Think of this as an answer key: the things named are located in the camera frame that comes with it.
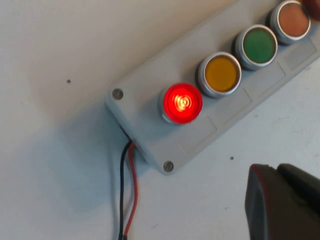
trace red wire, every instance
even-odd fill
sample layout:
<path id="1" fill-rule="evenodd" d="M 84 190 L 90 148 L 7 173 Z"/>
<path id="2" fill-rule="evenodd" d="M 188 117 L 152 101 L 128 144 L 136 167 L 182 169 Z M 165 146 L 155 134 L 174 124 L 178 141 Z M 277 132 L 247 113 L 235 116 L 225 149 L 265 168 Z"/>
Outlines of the red wire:
<path id="1" fill-rule="evenodd" d="M 135 144 L 131 143 L 128 150 L 129 164 L 130 164 L 132 179 L 133 179 L 134 200 L 133 200 L 133 206 L 130 213 L 130 217 L 124 230 L 124 234 L 123 234 L 124 236 L 128 235 L 132 220 L 134 219 L 134 215 L 137 209 L 137 204 L 138 204 L 138 180 L 137 180 L 137 174 L 136 174 L 136 169 L 135 169 L 135 164 L 133 159 L 134 148 L 135 148 Z"/>

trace black object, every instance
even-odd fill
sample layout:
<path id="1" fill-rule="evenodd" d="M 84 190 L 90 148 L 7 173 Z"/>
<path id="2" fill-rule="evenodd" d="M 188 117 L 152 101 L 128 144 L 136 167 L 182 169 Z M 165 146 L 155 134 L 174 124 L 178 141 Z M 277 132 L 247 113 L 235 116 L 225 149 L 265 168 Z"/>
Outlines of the black object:
<path id="1" fill-rule="evenodd" d="M 253 164 L 245 212 L 251 240 L 320 240 L 320 180 L 290 164 Z"/>

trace light lens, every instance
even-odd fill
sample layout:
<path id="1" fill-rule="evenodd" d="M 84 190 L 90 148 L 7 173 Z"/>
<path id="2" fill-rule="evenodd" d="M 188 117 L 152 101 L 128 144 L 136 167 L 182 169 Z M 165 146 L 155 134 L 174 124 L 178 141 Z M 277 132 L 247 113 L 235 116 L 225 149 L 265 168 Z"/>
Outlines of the light lens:
<path id="1" fill-rule="evenodd" d="M 163 98 L 166 116 L 174 123 L 187 124 L 197 118 L 203 105 L 199 90 L 188 83 L 172 85 Z"/>
<path id="2" fill-rule="evenodd" d="M 239 81 L 239 70 L 235 62 L 227 56 L 211 59 L 204 70 L 207 84 L 216 92 L 232 90 Z"/>
<path id="3" fill-rule="evenodd" d="M 309 17 L 297 3 L 284 5 L 279 12 L 278 20 L 284 33 L 290 37 L 301 37 L 309 29 Z"/>
<path id="4" fill-rule="evenodd" d="M 271 32 L 262 27 L 255 27 L 245 35 L 243 49 L 252 62 L 264 64 L 275 56 L 277 42 Z"/>

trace indicator light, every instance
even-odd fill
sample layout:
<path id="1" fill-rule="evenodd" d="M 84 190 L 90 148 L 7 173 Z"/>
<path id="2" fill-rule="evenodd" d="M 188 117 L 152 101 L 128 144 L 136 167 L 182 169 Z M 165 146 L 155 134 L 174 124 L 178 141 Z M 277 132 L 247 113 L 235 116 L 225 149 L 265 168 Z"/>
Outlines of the indicator light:
<path id="1" fill-rule="evenodd" d="M 200 91 L 189 83 L 166 88 L 159 97 L 162 117 L 169 123 L 187 124 L 197 118 L 203 105 Z"/>
<path id="2" fill-rule="evenodd" d="M 278 41 L 290 45 L 308 34 L 311 18 L 301 2 L 287 0 L 272 11 L 269 24 Z"/>
<path id="3" fill-rule="evenodd" d="M 239 86 L 242 70 L 238 60 L 227 52 L 217 52 L 199 66 L 197 82 L 211 98 L 232 94 Z"/>
<path id="4" fill-rule="evenodd" d="M 235 56 L 247 70 L 269 65 L 278 52 L 276 35 L 264 25 L 253 25 L 239 34 L 235 42 Z"/>

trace black wire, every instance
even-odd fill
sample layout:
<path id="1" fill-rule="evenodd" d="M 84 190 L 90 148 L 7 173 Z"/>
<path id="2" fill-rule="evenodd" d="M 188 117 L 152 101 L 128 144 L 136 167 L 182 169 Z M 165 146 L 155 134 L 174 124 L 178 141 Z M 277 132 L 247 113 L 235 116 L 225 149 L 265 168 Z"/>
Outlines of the black wire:
<path id="1" fill-rule="evenodd" d="M 125 168 L 125 157 L 128 151 L 128 148 L 131 144 L 131 140 L 125 145 L 120 161 L 120 227 L 119 227 L 119 238 L 118 240 L 123 240 L 124 235 L 124 188 L 125 188 L 125 176 L 124 176 L 124 168 Z"/>

